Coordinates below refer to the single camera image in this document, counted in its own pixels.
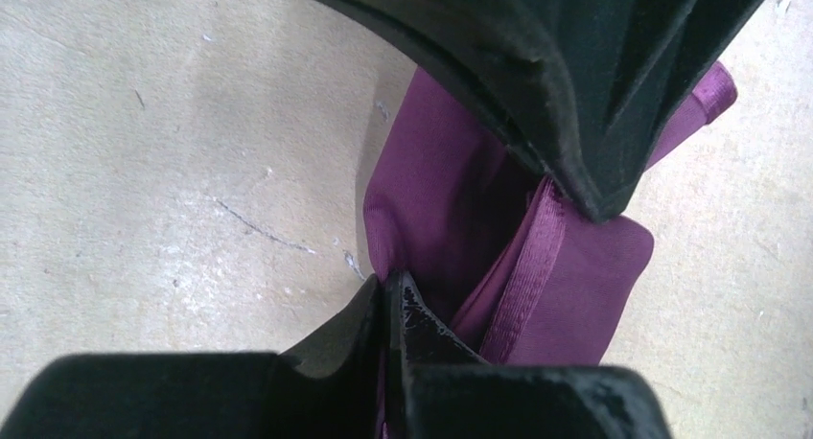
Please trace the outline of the purple cloth napkin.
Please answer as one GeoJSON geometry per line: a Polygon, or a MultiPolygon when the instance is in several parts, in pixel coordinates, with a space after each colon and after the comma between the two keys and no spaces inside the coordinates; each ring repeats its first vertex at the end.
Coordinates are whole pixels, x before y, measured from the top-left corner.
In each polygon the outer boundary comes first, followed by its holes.
{"type": "Polygon", "coordinates": [[[486,362],[598,367],[653,251],[618,216],[593,222],[417,70],[363,202],[374,277],[407,273],[425,305],[486,362]]]}

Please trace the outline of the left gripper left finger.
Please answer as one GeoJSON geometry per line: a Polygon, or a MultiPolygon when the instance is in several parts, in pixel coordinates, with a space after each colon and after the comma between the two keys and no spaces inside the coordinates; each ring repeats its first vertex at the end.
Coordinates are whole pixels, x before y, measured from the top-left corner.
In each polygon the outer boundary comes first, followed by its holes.
{"type": "Polygon", "coordinates": [[[371,438],[382,291],[284,353],[81,354],[27,386],[5,438],[371,438]]]}

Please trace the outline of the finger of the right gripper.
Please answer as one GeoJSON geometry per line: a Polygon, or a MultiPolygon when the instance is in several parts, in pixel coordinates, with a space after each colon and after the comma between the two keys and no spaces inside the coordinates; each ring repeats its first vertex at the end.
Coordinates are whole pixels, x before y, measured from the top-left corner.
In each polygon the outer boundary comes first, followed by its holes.
{"type": "Polygon", "coordinates": [[[763,1],[563,0],[580,165],[561,185],[586,217],[627,207],[666,122],[763,1]]]}
{"type": "Polygon", "coordinates": [[[561,0],[314,0],[390,42],[479,115],[582,214],[597,190],[579,143],[575,85],[554,26],[561,0]]]}

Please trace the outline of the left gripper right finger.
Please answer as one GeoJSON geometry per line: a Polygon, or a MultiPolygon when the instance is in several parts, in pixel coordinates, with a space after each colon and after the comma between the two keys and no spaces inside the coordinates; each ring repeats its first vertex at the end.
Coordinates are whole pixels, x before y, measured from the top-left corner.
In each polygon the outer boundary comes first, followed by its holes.
{"type": "Polygon", "coordinates": [[[670,437],[636,372],[488,363],[425,305],[409,274],[391,274],[385,287],[389,437],[670,437]]]}

